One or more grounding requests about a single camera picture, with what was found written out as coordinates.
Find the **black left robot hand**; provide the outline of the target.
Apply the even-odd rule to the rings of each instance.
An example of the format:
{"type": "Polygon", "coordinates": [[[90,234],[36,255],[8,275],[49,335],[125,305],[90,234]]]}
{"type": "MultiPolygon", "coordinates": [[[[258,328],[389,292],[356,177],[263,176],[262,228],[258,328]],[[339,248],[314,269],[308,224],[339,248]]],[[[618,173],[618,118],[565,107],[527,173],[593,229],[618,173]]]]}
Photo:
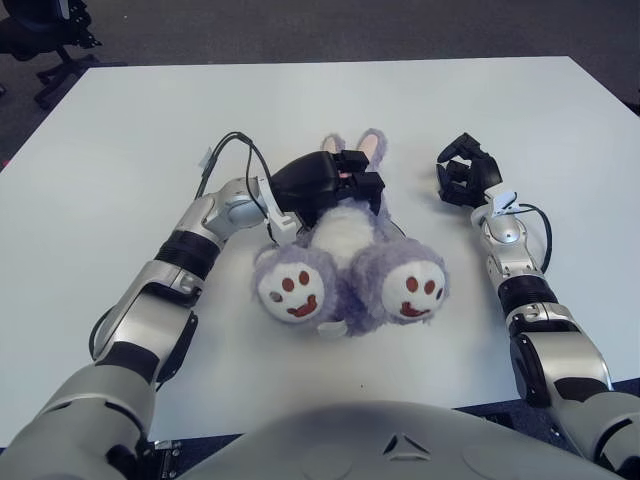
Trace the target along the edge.
{"type": "Polygon", "coordinates": [[[280,209],[295,213],[302,225],[311,229],[326,210],[349,198],[363,201],[374,214],[379,213],[385,184],[368,166],[369,160],[361,151],[316,151],[273,174],[270,186],[280,209]]]}

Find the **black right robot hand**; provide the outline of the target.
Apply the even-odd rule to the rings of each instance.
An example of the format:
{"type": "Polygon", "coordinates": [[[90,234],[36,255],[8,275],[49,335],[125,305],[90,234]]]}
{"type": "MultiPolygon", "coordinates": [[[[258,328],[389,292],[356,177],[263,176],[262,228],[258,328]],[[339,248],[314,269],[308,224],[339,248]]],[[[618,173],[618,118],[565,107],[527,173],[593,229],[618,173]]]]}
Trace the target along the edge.
{"type": "Polygon", "coordinates": [[[452,205],[485,205],[485,191],[502,182],[496,160],[468,133],[446,146],[436,162],[440,199],[452,205]]]}

